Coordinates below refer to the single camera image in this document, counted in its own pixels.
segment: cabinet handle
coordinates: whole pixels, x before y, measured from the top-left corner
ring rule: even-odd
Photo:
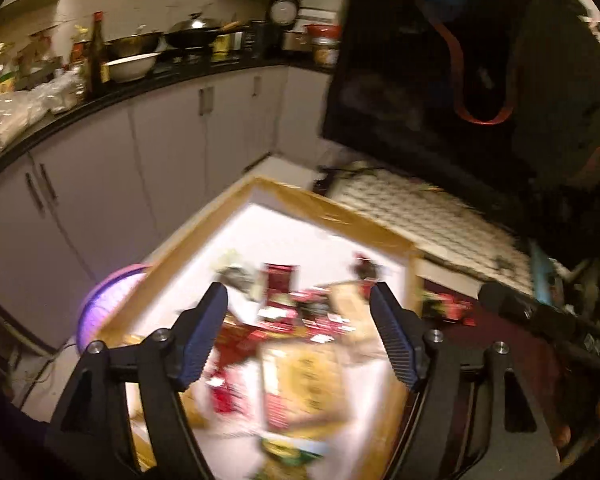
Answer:
[[[210,86],[209,88],[206,89],[209,93],[208,97],[208,107],[206,108],[206,113],[210,114],[211,112],[214,111],[214,94],[215,92],[215,87]]]
[[[46,174],[46,168],[44,164],[40,164],[40,173],[42,174],[42,178],[45,180],[46,189],[49,192],[49,196],[54,204],[58,203],[58,195],[56,195],[56,190],[54,189],[51,181],[49,180],[48,174]]]
[[[198,115],[202,117],[205,114],[205,88],[198,90]]]
[[[24,174],[25,180],[27,181],[27,188],[29,189],[29,194],[31,195],[31,198],[33,199],[33,203],[36,205],[36,209],[38,210],[38,212],[44,216],[45,214],[45,205],[42,203],[42,200],[40,200],[40,197],[38,195],[38,192],[36,191],[36,187],[33,185],[33,179],[31,178],[31,175],[29,174],[29,172],[27,171],[27,173]]]
[[[255,76],[253,78],[253,94],[251,97],[258,97],[260,95],[260,88],[262,87],[262,76]]]

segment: bottle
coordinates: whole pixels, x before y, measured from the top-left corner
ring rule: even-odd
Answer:
[[[105,92],[105,83],[109,80],[107,49],[102,38],[102,11],[93,13],[93,34],[89,47],[89,94],[99,97]]]

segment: countertop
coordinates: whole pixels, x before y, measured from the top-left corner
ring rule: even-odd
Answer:
[[[64,130],[73,124],[97,111],[111,105],[133,98],[137,95],[163,88],[172,84],[215,75],[235,70],[262,68],[267,66],[294,66],[306,70],[332,73],[331,68],[320,67],[311,60],[289,60],[284,58],[273,59],[239,59],[221,60],[211,62],[202,60],[196,63],[183,62],[181,64],[158,63],[147,77],[129,83],[111,83],[109,91],[102,97],[86,101],[67,112],[53,115],[48,112],[40,121],[27,128],[0,154],[0,174],[14,161],[27,153],[33,147],[48,139],[52,135]]]

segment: white cabinet door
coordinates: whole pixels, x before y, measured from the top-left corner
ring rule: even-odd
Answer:
[[[253,76],[253,119],[248,143],[250,164],[274,149],[287,70],[286,66],[264,68]]]
[[[132,102],[142,176],[161,238],[205,204],[204,83],[169,86]]]
[[[0,175],[0,305],[59,348],[94,285],[44,203],[29,157],[21,157]]]
[[[314,168],[322,148],[318,139],[331,76],[290,67],[282,112],[278,121],[277,149],[297,164]]]
[[[128,103],[69,126],[32,155],[60,225],[96,279],[142,261],[156,247]]]
[[[238,180],[251,162],[247,150],[253,99],[251,70],[219,75],[208,83],[206,197],[213,199]]]

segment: white bowl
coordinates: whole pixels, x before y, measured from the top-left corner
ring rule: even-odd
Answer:
[[[109,61],[109,78],[116,83],[126,83],[143,78],[155,65],[159,52],[140,54],[139,56],[121,57],[115,61]]]

